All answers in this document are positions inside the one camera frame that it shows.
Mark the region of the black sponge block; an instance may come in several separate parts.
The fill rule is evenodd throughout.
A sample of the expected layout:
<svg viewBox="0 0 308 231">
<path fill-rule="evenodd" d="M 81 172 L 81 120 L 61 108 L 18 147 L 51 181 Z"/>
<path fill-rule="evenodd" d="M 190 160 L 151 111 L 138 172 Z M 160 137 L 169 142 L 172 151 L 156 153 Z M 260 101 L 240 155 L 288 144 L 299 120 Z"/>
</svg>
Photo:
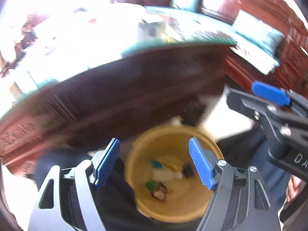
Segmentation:
<svg viewBox="0 0 308 231">
<path fill-rule="evenodd" d="M 191 164 L 184 164 L 182 174 L 185 178 L 194 177 L 194 169 L 192 168 Z"/>
</svg>

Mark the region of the dark wooden sofa right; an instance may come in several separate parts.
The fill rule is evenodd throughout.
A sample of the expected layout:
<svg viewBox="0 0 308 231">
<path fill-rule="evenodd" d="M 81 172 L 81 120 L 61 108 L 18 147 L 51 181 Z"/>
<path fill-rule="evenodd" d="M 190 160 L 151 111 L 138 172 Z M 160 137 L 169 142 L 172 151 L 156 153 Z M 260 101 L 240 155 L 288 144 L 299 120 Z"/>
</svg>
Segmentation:
<svg viewBox="0 0 308 231">
<path fill-rule="evenodd" d="M 202 0 L 199 8 L 229 26 L 237 45 L 224 68 L 242 90 L 258 80 L 307 96 L 307 28 L 284 0 Z"/>
</svg>

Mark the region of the yellow snack wrapper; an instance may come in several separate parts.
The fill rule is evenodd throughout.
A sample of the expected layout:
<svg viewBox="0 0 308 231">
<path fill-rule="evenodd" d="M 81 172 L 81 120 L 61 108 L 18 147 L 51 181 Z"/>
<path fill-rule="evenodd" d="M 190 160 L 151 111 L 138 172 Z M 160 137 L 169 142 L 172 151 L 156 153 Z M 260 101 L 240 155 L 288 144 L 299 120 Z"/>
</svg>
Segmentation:
<svg viewBox="0 0 308 231">
<path fill-rule="evenodd" d="M 159 162 L 175 172 L 182 172 L 184 166 L 184 163 L 176 157 L 161 157 Z"/>
</svg>

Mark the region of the yellow trash bin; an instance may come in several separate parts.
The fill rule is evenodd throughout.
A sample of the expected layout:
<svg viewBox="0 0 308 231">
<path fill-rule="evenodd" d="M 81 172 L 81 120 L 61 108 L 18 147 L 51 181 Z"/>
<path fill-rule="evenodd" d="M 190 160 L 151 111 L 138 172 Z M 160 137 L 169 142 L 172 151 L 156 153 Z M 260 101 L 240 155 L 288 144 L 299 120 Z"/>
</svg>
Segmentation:
<svg viewBox="0 0 308 231">
<path fill-rule="evenodd" d="M 189 154 L 192 137 L 217 159 L 223 159 L 207 135 L 189 126 L 151 128 L 132 144 L 125 180 L 144 216 L 165 223 L 186 223 L 203 216 L 212 192 L 202 185 Z"/>
</svg>

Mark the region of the white plastic bottle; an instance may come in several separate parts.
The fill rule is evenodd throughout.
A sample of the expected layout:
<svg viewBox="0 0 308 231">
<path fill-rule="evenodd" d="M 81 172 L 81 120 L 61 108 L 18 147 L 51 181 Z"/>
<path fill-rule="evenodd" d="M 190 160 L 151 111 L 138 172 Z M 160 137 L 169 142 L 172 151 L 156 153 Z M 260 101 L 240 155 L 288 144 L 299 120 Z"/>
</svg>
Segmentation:
<svg viewBox="0 0 308 231">
<path fill-rule="evenodd" d="M 152 169 L 152 178 L 159 182 L 168 182 L 183 179 L 183 174 L 182 172 L 175 172 L 168 168 Z"/>
</svg>

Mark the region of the blue cushion near right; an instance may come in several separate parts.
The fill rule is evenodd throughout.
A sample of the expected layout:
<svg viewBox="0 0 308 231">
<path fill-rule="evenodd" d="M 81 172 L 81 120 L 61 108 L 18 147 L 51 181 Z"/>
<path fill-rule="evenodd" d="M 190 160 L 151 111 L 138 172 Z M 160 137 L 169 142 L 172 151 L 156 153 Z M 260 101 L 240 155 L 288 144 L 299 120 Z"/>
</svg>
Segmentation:
<svg viewBox="0 0 308 231">
<path fill-rule="evenodd" d="M 233 52 L 261 74 L 267 75 L 279 67 L 276 50 L 285 36 L 277 29 L 239 10 L 230 35 L 237 42 Z"/>
</svg>

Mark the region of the teal crumpled paper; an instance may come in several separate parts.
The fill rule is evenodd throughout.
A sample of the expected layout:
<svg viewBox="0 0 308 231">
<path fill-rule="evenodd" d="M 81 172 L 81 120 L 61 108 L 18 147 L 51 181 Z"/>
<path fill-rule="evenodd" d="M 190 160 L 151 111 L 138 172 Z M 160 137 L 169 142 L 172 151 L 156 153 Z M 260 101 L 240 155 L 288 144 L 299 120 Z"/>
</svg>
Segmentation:
<svg viewBox="0 0 308 231">
<path fill-rule="evenodd" d="M 159 162 L 158 160 L 152 160 L 151 166 L 152 166 L 153 169 L 163 169 L 164 168 L 164 165 L 161 162 Z"/>
</svg>

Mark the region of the green crumpled paper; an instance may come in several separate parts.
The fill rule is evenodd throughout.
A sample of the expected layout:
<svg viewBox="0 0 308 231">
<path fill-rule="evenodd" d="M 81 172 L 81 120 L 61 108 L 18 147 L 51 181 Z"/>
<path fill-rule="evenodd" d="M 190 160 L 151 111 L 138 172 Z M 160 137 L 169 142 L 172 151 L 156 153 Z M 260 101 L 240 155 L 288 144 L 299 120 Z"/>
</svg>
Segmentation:
<svg viewBox="0 0 308 231">
<path fill-rule="evenodd" d="M 157 190 L 160 184 L 157 181 L 149 180 L 146 182 L 145 186 L 150 192 L 154 192 Z"/>
</svg>

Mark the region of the blue cushion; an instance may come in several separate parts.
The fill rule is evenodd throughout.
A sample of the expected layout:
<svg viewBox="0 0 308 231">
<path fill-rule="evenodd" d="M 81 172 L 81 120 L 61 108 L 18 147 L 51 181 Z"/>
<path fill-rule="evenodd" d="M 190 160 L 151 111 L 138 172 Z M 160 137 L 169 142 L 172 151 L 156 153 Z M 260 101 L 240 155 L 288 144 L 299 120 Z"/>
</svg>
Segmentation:
<svg viewBox="0 0 308 231">
<path fill-rule="evenodd" d="M 202 0 L 171 0 L 170 7 L 174 9 L 197 13 Z"/>
<path fill-rule="evenodd" d="M 277 29 L 239 10 L 230 35 L 237 42 L 233 52 L 261 74 L 267 75 L 279 67 L 276 50 L 285 36 Z"/>
</svg>

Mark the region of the blue cushion far right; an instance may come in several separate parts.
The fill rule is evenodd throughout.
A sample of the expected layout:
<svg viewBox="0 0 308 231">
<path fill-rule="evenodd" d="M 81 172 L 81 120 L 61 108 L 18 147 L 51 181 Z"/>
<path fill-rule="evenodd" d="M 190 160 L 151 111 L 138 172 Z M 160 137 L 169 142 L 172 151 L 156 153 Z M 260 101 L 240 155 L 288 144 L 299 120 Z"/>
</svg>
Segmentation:
<svg viewBox="0 0 308 231">
<path fill-rule="evenodd" d="M 174 9 L 197 13 L 202 0 L 171 0 L 170 7 Z"/>
</svg>

